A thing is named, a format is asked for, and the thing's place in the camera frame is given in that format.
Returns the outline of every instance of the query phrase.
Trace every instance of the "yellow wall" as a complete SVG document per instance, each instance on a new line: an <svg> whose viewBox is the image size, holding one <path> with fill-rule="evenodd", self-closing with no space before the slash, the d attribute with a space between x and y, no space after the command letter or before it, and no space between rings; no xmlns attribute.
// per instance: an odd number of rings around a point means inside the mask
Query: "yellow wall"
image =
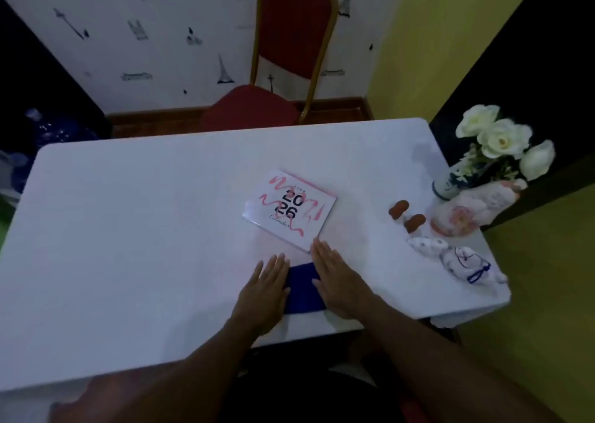
<svg viewBox="0 0 595 423"><path fill-rule="evenodd" d="M375 118L431 121L521 1L403 0L368 89Z"/></svg>
<svg viewBox="0 0 595 423"><path fill-rule="evenodd" d="M460 328L477 357L566 421L595 416L595 185L487 231L510 306Z"/></svg>

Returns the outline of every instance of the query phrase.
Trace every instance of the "white rose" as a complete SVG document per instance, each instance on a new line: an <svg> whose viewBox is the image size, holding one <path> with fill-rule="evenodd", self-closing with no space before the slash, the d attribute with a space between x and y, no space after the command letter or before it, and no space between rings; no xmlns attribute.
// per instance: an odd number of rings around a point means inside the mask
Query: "white rose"
<svg viewBox="0 0 595 423"><path fill-rule="evenodd" d="M463 120L456 127L457 138L475 136L498 118L497 105L474 105L463 113Z"/></svg>
<svg viewBox="0 0 595 423"><path fill-rule="evenodd" d="M543 176L549 169L556 156L554 143L551 140L545 140L537 146L525 152L519 164L523 176L527 180L535 180Z"/></svg>
<svg viewBox="0 0 595 423"><path fill-rule="evenodd" d="M513 155L520 158L529 147L529 138L533 134L531 127L515 124L510 119L496 121L477 136L481 144L481 153L488 158Z"/></svg>

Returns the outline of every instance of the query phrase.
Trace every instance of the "figurine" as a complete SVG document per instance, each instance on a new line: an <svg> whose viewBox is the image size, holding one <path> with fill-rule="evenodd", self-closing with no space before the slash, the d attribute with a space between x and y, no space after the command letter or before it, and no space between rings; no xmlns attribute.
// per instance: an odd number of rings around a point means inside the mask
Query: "figurine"
<svg viewBox="0 0 595 423"><path fill-rule="evenodd" d="M405 221L405 229L407 229L407 233L411 234L415 232L419 226L425 223L425 216L422 214L413 215L410 219Z"/></svg>
<svg viewBox="0 0 595 423"><path fill-rule="evenodd" d="M407 243L420 254L429 257L438 256L449 248L448 243L441 238L412 237Z"/></svg>
<svg viewBox="0 0 595 423"><path fill-rule="evenodd" d="M444 237L469 235L509 208L527 187L523 179L500 180L462 191L449 202L440 204L431 218L432 229Z"/></svg>
<svg viewBox="0 0 595 423"><path fill-rule="evenodd" d="M469 284L508 282L505 274L494 270L491 263L470 247L451 247L440 254L440 260L450 274Z"/></svg>
<svg viewBox="0 0 595 423"><path fill-rule="evenodd" d="M394 220L397 220L403 213L407 211L409 208L409 202L407 201L398 201L395 205L393 205L389 210L389 215L393 217Z"/></svg>

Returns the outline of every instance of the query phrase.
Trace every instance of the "wooden baseboard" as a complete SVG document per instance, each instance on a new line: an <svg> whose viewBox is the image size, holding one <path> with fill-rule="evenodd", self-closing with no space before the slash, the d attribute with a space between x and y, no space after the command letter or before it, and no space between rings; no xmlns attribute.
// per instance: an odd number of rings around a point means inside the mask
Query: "wooden baseboard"
<svg viewBox="0 0 595 423"><path fill-rule="evenodd" d="M294 101L299 111L303 110L304 101ZM134 111L130 113L112 113L107 115L114 126L125 124L159 123L165 121L198 120L210 107L172 108L168 110ZM311 112L360 110L367 120L373 119L366 98L351 97L339 99L315 99L310 106Z"/></svg>

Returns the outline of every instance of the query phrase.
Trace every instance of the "calendar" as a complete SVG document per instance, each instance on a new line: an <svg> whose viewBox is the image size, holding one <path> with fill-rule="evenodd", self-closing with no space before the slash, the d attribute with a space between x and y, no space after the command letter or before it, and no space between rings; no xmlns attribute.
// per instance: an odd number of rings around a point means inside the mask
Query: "calendar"
<svg viewBox="0 0 595 423"><path fill-rule="evenodd" d="M243 216L306 252L337 196L281 170L271 171L246 202Z"/></svg>

